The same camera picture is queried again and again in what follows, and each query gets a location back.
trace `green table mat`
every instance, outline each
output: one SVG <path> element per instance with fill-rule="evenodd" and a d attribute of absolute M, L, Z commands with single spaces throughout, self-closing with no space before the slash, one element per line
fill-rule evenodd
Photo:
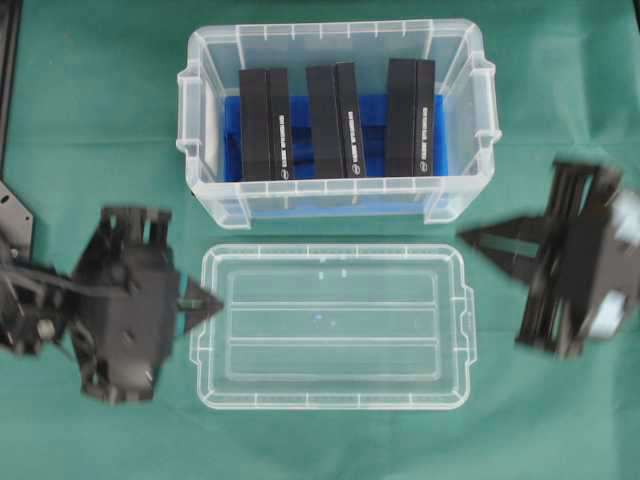
<path fill-rule="evenodd" d="M 453 225 L 417 217 L 259 221 L 223 231 L 175 149 L 176 74 L 203 25 L 464 17 L 496 64 L 496 175 Z M 476 293 L 471 397 L 451 412 L 221 412 L 195 393 L 181 339 L 156 399 L 83 398 L 75 365 L 0 353 L 6 479 L 636 479 L 640 335 L 631 319 L 578 361 L 518 349 L 526 292 L 454 238 L 546 202 L 558 156 L 640 187 L 640 36 L 630 0 L 25 0 L 5 180 L 37 218 L 35 258 L 69 271 L 101 205 L 173 210 L 176 263 L 199 276 L 223 242 L 444 242 Z"/>

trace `screw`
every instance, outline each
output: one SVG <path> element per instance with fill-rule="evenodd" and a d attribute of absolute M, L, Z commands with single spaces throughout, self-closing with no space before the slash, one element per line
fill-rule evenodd
<path fill-rule="evenodd" d="M 56 327 L 48 318 L 43 318 L 38 321 L 36 328 L 38 330 L 38 335 L 42 340 L 51 340 L 56 334 Z"/>
<path fill-rule="evenodd" d="M 130 330 L 125 330 L 124 332 L 122 332 L 122 342 L 127 346 L 130 347 L 132 346 L 134 343 L 136 343 L 136 339 L 133 336 L 133 333 L 131 333 Z"/>

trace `clear plastic storage box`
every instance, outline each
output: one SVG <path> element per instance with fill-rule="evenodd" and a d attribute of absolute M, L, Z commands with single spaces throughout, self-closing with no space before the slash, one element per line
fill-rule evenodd
<path fill-rule="evenodd" d="M 191 335 L 211 408 L 453 409 L 476 360 L 473 291 L 446 245 L 220 245 L 224 310 Z"/>
<path fill-rule="evenodd" d="M 447 176 L 224 181 L 224 107 L 238 95 L 238 71 L 286 67 L 291 95 L 306 95 L 305 68 L 355 62 L 361 95 L 384 94 L 390 58 L 436 62 L 443 96 Z M 187 68 L 178 75 L 178 149 L 187 184 L 224 228 L 251 228 L 257 218 L 419 214 L 451 222 L 494 173 L 500 136 L 495 67 L 484 57 L 480 29 L 467 20 L 407 20 L 288 25 L 229 25 L 197 30 Z"/>

